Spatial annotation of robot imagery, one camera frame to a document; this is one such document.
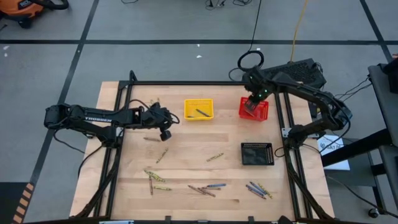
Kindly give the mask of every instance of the red basket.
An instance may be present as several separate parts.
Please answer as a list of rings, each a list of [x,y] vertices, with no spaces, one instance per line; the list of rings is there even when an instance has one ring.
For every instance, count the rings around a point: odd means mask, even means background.
[[[248,100],[247,97],[241,97],[241,104],[239,106],[239,117],[243,119],[251,119],[256,121],[265,121],[268,118],[268,101],[262,101],[254,110],[254,116],[244,110],[244,104]]]

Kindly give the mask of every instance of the wooden table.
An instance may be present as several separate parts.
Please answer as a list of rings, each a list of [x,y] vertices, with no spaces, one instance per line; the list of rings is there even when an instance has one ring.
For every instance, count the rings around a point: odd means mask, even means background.
[[[97,108],[113,110],[117,86],[118,82],[103,82]],[[282,146],[274,96],[267,99],[268,120],[258,122],[238,116],[240,97],[248,95],[242,86],[133,86],[132,99],[146,103],[159,99],[160,104],[175,113],[181,123],[170,128],[172,138],[166,142],[143,140],[143,137],[159,138],[158,129],[126,130],[111,218],[164,220],[166,215],[171,215],[172,220],[245,221],[248,216],[254,216],[257,221],[269,221],[285,215],[294,220],[284,158],[275,158],[274,166],[242,165],[241,142],[271,142],[274,150]],[[184,100],[192,98],[212,98],[214,119],[184,120]],[[290,102],[296,124],[311,122],[306,101],[290,96]],[[308,139],[306,144],[317,147],[316,140]],[[97,139],[88,140],[86,155],[99,145]],[[168,153],[156,164],[166,147]],[[77,214],[98,188],[104,152],[98,152],[83,166],[70,215]],[[220,158],[206,161],[221,152],[224,155]],[[333,216],[320,155],[305,146],[301,153],[309,191]],[[172,191],[154,190],[151,195],[144,169],[166,180],[166,183],[154,181],[154,185],[170,187]],[[264,200],[249,192],[245,187],[249,181],[261,183],[273,199]],[[214,191],[215,198],[187,187],[188,184],[201,187],[217,183],[227,186]],[[297,191],[298,200],[302,202],[299,189]],[[300,204],[302,217],[305,216],[303,208]]]

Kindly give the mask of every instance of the yellow plastic bin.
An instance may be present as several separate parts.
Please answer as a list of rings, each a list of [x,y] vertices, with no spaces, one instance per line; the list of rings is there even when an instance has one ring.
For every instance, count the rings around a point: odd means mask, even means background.
[[[204,121],[214,118],[213,99],[188,99],[184,104],[184,118],[187,121]]]

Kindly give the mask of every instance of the blue pencil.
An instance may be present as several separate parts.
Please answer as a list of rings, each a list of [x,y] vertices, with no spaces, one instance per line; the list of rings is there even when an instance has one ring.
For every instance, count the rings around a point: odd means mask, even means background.
[[[210,184],[210,185],[207,185],[207,187],[224,187],[224,186],[226,186],[226,184]]]
[[[258,191],[258,190],[256,190],[256,189],[252,188],[251,186],[248,186],[247,184],[246,184],[246,187],[247,187],[248,189],[254,191],[254,192],[257,193],[257,194],[259,194],[259,195],[261,195],[261,196],[264,196],[264,194],[263,194],[262,192],[260,192],[260,191]]]
[[[257,184],[250,182],[251,185],[253,185],[253,187],[255,187],[257,190],[259,190],[260,192],[262,192],[262,194],[266,195],[267,192],[263,191],[259,186],[257,186]]]

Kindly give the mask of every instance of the gray floor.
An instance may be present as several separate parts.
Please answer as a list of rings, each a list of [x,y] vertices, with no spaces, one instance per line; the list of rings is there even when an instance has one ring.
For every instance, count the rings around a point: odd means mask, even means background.
[[[67,11],[49,11],[21,29],[1,20],[0,40],[79,40],[93,0],[69,0]],[[88,40],[250,39],[259,0],[246,7],[226,2],[222,9],[205,10],[205,0],[140,0],[123,5],[99,0]],[[263,0],[256,40],[291,40],[304,0]],[[398,40],[395,0],[367,0],[381,34]],[[310,1],[298,40],[377,40],[357,0]],[[228,80],[247,44],[103,45],[86,44],[81,51],[66,103],[94,107],[101,82],[125,80],[133,69],[139,80]],[[0,44],[0,182],[28,182],[46,129],[44,109],[56,104],[77,45]],[[264,67],[286,63],[290,45],[254,45],[266,61]],[[389,46],[398,52],[398,46]],[[344,93],[366,78],[367,67],[386,63],[378,45],[298,45],[294,60],[313,58],[320,62],[328,83],[325,90]],[[255,58],[244,62],[256,63]],[[384,122],[372,88],[347,101],[354,117],[349,138],[361,138],[382,128]],[[59,138],[84,149],[81,134],[63,131]],[[26,222],[67,218],[76,187],[77,169],[83,156],[52,141],[27,212]],[[381,178],[390,194],[385,177]],[[336,216],[342,220],[392,223],[391,217],[371,219],[362,203],[344,188],[329,185]],[[370,188],[356,191],[373,200]],[[389,210],[397,212],[392,199]]]

